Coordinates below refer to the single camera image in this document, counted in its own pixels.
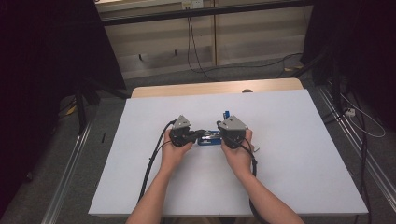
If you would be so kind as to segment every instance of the hand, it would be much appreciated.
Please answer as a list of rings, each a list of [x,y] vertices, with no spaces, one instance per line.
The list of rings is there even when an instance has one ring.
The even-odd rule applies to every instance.
[[[251,143],[251,137],[253,135],[253,131],[247,129],[246,139]],[[251,148],[253,150],[253,145],[249,145],[249,143],[244,140],[242,145],[246,148]],[[251,174],[250,164],[251,157],[250,155],[241,147],[237,149],[230,149],[221,141],[221,149],[224,151],[225,157],[227,158],[228,164],[233,169],[233,173],[239,178],[241,175]]]
[[[163,136],[163,141],[168,143],[163,145],[163,157],[160,171],[163,170],[172,173],[182,161],[184,154],[190,150],[192,143],[188,143],[183,147],[175,147],[171,142],[171,138],[169,137],[170,132],[170,129],[166,130]]]

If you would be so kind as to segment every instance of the cable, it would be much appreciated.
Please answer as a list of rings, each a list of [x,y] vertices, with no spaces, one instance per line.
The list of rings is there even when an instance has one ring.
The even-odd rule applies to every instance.
[[[253,155],[253,152],[252,152],[252,149],[251,149],[251,144],[249,143],[249,141],[246,138],[244,138],[245,141],[247,141],[247,144],[248,144],[248,148],[247,148],[244,145],[235,142],[232,138],[230,138],[228,136],[223,136],[223,137],[226,137],[228,140],[232,141],[234,144],[237,144],[238,146],[240,146],[242,149],[244,149],[250,155],[251,166],[252,166],[252,172],[251,173],[253,173],[253,175],[256,176],[256,174],[257,174],[257,161],[256,161],[256,158]],[[248,204],[250,206],[251,213],[253,214],[253,216],[260,223],[263,223],[263,224],[268,223],[268,222],[265,221],[264,218],[262,218],[262,216],[259,214],[259,212],[257,211],[256,207],[254,206],[253,202],[250,199],[248,200]]]
[[[368,135],[370,135],[370,136],[372,136],[372,137],[381,138],[381,137],[385,136],[385,134],[386,134],[387,132],[385,131],[385,129],[384,129],[375,119],[373,119],[372,117],[370,117],[368,114],[364,113],[364,112],[363,112],[362,110],[360,110],[357,106],[353,105],[353,104],[344,96],[344,94],[341,94],[341,96],[342,96],[350,105],[352,105],[356,110],[358,110],[359,112],[361,112],[361,115],[362,115],[362,116],[365,115],[367,118],[369,118],[370,120],[372,120],[378,127],[380,127],[383,133],[382,133],[381,135],[375,135],[375,134],[372,134],[372,133],[368,133],[368,132],[366,132],[365,130],[363,130],[363,128],[359,127],[359,126],[352,120],[352,118],[349,116],[349,120],[351,121],[351,123],[352,123],[353,125],[355,125],[355,127],[357,127],[359,130],[361,130],[361,131],[364,132],[364,133],[367,133]]]
[[[192,43],[193,43],[193,45],[194,45],[195,57],[196,57],[196,59],[197,59],[199,68],[201,69],[202,73],[204,73],[204,75],[205,75],[208,79],[210,79],[210,80],[212,80],[212,81],[219,82],[219,80],[217,80],[217,79],[215,79],[215,78],[213,78],[213,77],[209,77],[209,76],[206,74],[206,72],[204,71],[204,69],[202,68],[201,63],[200,63],[200,61],[199,61],[199,57],[198,57],[198,53],[197,53],[197,48],[196,48],[196,46],[195,46],[194,32],[193,32],[193,28],[192,28],[192,21],[191,21],[191,18],[190,18],[190,17],[188,17],[187,20],[188,20],[188,22],[189,22],[189,50],[188,50],[188,53],[187,53],[187,61],[188,61],[188,63],[189,63],[189,67],[190,67],[191,71],[194,72],[194,70],[192,69],[191,64],[190,64],[190,39],[191,39],[191,37],[192,37]]]
[[[358,105],[357,107],[359,108],[359,111],[362,113],[362,111],[360,110],[361,104],[359,103],[359,100],[356,97],[355,92],[352,92],[352,95],[355,98],[355,101]],[[363,128],[363,130],[365,130],[366,123],[365,123],[363,115],[361,115],[361,121],[359,120],[359,122],[361,122],[361,127]],[[372,209],[371,209],[370,198],[368,195],[367,186],[366,186],[366,182],[365,182],[365,178],[364,178],[365,170],[366,170],[367,155],[368,155],[367,135],[366,135],[366,132],[363,132],[362,133],[362,141],[361,141],[361,185],[360,185],[359,193],[362,198],[363,198],[363,194],[364,194],[364,197],[366,199],[365,201],[366,201],[367,210],[368,210],[368,223],[371,224],[372,223],[372,212],[371,212]],[[354,221],[355,224],[357,223],[358,218],[359,218],[359,216],[355,217],[355,221]]]
[[[334,109],[330,114],[328,114],[328,115],[326,115],[326,116],[323,116],[322,119],[325,119],[325,118],[329,117],[334,111],[335,111],[335,109]],[[342,118],[342,117],[345,115],[346,111],[347,111],[347,109],[345,108],[345,109],[342,111],[342,113],[341,113],[340,115],[338,115],[336,118],[331,119],[331,120],[327,120],[327,121],[324,121],[324,120],[323,120],[324,125],[327,125],[327,124],[330,124],[330,123],[335,122],[336,120],[339,120],[340,118]]]
[[[323,117],[321,117],[321,119],[326,119],[327,117],[329,117],[330,115],[332,115],[332,113],[334,113],[334,109],[332,110],[332,112],[330,112],[329,114],[327,114],[327,115],[324,115]]]
[[[159,151],[160,148],[163,147],[165,144],[169,143],[169,141],[168,141],[168,142],[165,142],[165,143],[163,143],[163,144],[159,147],[159,145],[160,145],[160,143],[161,143],[161,140],[163,139],[163,135],[165,134],[166,129],[169,127],[169,125],[175,124],[175,122],[176,122],[176,120],[174,119],[174,120],[172,120],[172,121],[169,121],[168,124],[166,124],[165,128],[163,129],[163,132],[161,133],[160,139],[158,139],[157,146],[155,147],[154,151],[152,152],[152,156],[149,158],[149,163],[148,163],[148,168],[146,169],[145,179],[143,180],[142,189],[140,190],[139,199],[137,200],[138,203],[140,202],[140,200],[143,198],[143,195],[145,194],[146,185],[147,185],[148,179],[149,179],[149,172],[151,171],[152,163],[154,163],[154,160],[155,160],[155,157],[156,157],[157,154],[158,154],[158,151]]]
[[[283,59],[282,59],[282,64],[283,64],[283,67],[282,67],[282,72],[280,72],[280,74],[279,75],[277,75],[277,77],[276,78],[280,78],[282,75],[283,75],[283,73],[285,72],[285,60],[287,60],[287,59],[289,59],[289,58],[291,58],[292,56],[295,56],[295,55],[301,55],[302,53],[294,53],[294,54],[289,54],[289,55],[286,55]]]
[[[261,67],[275,65],[277,63],[283,63],[283,69],[284,69],[285,68],[284,62],[285,62],[286,59],[288,59],[288,58],[290,58],[292,56],[295,56],[295,55],[301,55],[302,54],[302,53],[289,54],[289,55],[286,55],[282,60],[279,60],[279,61],[277,61],[275,63],[268,63],[268,64],[262,64],[262,65],[235,65],[235,66],[225,66],[225,67],[214,67],[214,68],[209,68],[209,69],[204,70],[202,68],[202,66],[201,66],[200,61],[199,61],[199,57],[198,57],[198,53],[197,53],[197,49],[196,49],[196,45],[195,45],[195,39],[194,39],[194,33],[193,33],[191,18],[188,18],[188,22],[189,22],[189,48],[188,48],[188,51],[187,51],[187,62],[189,64],[189,68],[194,73],[203,73],[207,78],[209,78],[210,80],[213,80],[213,81],[219,81],[219,80],[214,79],[213,77],[209,77],[206,74],[207,72],[211,72],[211,71],[218,70],[218,69],[227,69],[227,68],[261,68]],[[198,65],[200,67],[199,70],[195,70],[195,69],[193,69],[191,67],[191,62],[190,62],[191,39],[192,39],[192,44],[194,45],[195,57],[197,59]]]
[[[305,15],[305,7],[303,7],[303,13],[304,13],[304,21],[305,21],[305,26],[308,26],[308,21],[306,21],[306,15]]]

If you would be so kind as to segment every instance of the white cable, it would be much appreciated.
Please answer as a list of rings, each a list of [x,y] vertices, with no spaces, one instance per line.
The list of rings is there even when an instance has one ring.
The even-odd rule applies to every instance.
[[[360,109],[358,109],[357,106],[355,106],[355,105],[353,105],[352,103],[350,103],[350,101],[344,96],[344,94],[341,93],[341,96],[342,96],[350,105],[352,105],[355,109],[359,110],[363,115],[365,115],[367,118],[369,118],[370,120],[372,120],[378,127],[380,127],[380,128],[382,129],[382,132],[383,132],[383,133],[382,133],[381,135],[375,135],[375,134],[372,134],[372,133],[368,133],[368,132],[364,131],[361,127],[359,127],[359,125],[357,125],[357,124],[352,120],[352,118],[349,116],[350,122],[351,122],[353,125],[355,125],[355,127],[357,127],[359,130],[361,130],[361,131],[364,132],[364,133],[367,133],[368,135],[370,135],[370,136],[372,136],[372,137],[381,138],[381,137],[385,136],[385,134],[386,134],[387,132],[385,131],[385,129],[384,129],[378,122],[375,121],[375,119],[373,119],[373,118],[370,117],[368,114],[366,114],[366,113],[364,113],[363,111],[361,111]]]

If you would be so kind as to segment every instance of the white table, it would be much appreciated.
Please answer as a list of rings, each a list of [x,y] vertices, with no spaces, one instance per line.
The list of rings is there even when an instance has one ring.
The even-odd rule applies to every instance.
[[[191,129],[216,130],[229,110],[253,130],[257,177],[299,215],[355,215],[367,209],[308,92],[271,91],[133,98],[127,101],[89,214],[127,217],[164,125],[180,114]],[[151,169],[155,176],[161,152]],[[194,145],[175,171],[165,217],[251,216],[248,195],[219,146]]]

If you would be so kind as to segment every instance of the dark background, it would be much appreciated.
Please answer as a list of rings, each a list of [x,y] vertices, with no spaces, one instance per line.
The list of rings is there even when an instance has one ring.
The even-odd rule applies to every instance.
[[[0,0],[0,216],[45,150],[59,102],[76,83],[94,89],[82,81],[90,77],[125,88],[104,27],[84,21],[100,21],[92,0]]]
[[[396,8],[395,1],[316,1],[305,37],[303,63],[320,53],[313,68],[317,84],[332,76],[335,59],[339,74],[348,79],[386,126],[396,130]]]

